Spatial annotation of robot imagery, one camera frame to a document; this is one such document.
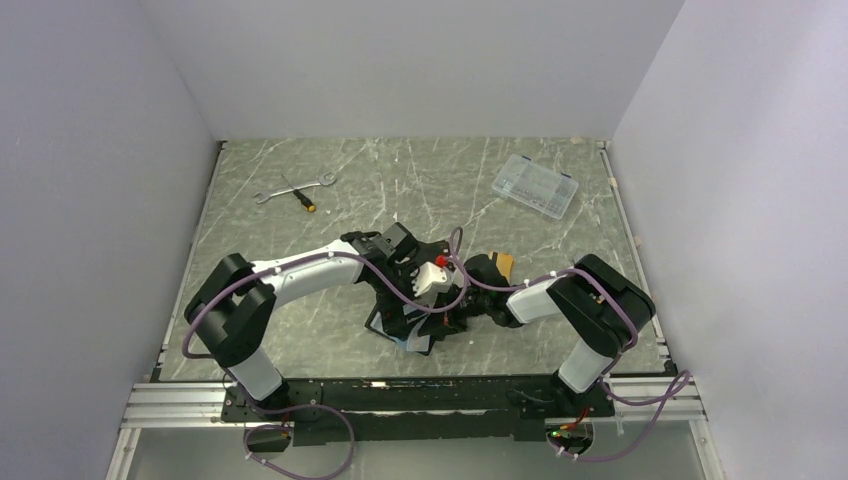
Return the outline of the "black leather card holder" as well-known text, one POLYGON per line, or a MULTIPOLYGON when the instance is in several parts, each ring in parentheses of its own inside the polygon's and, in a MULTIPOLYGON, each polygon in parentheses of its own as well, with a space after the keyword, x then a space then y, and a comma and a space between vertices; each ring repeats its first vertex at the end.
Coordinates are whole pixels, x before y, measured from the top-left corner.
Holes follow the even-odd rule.
MULTIPOLYGON (((412 307, 405 305, 402 308, 402 312, 404 313, 404 318, 406 321, 405 326, 400 330, 400 335, 389 335, 386 333, 383 327, 383 321, 381 314, 379 313, 379 309, 374 307, 370 312, 368 319, 366 320, 364 327, 370 332, 380 336, 383 339, 391 341, 395 343, 401 350, 407 352, 404 349, 404 342, 407 340, 411 332, 419 332, 421 335, 422 328, 425 324, 425 321, 429 318, 430 314, 427 312, 423 312, 418 309, 413 309, 412 307)), ((433 335, 431 335, 434 339, 434 345, 436 344, 436 339, 433 335)))

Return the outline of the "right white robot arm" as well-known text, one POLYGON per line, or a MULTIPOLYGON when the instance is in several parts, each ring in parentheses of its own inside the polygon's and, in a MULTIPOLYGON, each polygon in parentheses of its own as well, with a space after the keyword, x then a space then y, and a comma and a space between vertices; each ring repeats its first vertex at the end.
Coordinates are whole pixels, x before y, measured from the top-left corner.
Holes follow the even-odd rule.
POLYGON ((499 326, 520 328, 560 315, 578 334, 553 374, 550 391, 553 406, 564 415, 588 404, 589 390, 635 347, 639 332, 656 315, 645 291, 594 254, 522 285, 509 283, 494 255, 476 255, 453 269, 455 282, 467 287, 473 316, 487 315, 499 326))

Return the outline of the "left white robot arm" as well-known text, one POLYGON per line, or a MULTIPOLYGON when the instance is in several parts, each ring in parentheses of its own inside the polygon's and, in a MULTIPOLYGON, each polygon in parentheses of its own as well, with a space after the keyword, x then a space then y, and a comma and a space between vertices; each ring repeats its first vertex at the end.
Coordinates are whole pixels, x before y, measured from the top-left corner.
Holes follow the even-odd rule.
POLYGON ((411 327, 405 316, 423 302, 414 289, 418 274, 448 252, 447 241, 420 241, 394 223, 384 232, 348 232, 283 259, 229 254, 185 307, 186 337, 198 337, 206 357, 246 390, 248 407, 272 420, 285 411, 289 396, 287 381, 262 347, 276 309, 326 289, 366 283, 375 292, 384 333, 406 340, 411 327))

